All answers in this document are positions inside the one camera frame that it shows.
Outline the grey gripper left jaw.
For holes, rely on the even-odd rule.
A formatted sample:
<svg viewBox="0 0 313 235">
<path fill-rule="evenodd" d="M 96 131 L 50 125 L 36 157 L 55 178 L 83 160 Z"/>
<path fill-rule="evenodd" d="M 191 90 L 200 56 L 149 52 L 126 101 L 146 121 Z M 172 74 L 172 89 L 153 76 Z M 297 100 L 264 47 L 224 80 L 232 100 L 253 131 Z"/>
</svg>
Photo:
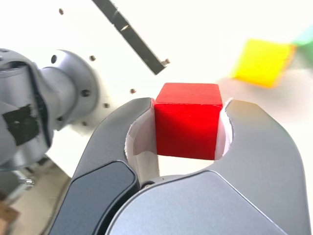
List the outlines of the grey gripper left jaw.
<svg viewBox="0 0 313 235">
<path fill-rule="evenodd" d="M 103 235 L 140 184 L 158 176 L 154 100 L 137 98 L 93 132 L 50 234 Z"/>
</svg>

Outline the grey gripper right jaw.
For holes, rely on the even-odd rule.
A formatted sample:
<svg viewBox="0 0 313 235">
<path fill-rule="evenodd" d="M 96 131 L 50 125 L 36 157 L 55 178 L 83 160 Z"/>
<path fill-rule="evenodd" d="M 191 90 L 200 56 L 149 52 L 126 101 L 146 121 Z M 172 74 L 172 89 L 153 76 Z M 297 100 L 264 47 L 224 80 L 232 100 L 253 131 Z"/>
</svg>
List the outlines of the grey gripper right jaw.
<svg viewBox="0 0 313 235">
<path fill-rule="evenodd" d="M 288 132 L 250 102 L 228 102 L 222 117 L 228 151 L 201 171 L 137 193 L 107 234 L 311 234 L 304 167 Z"/>
</svg>

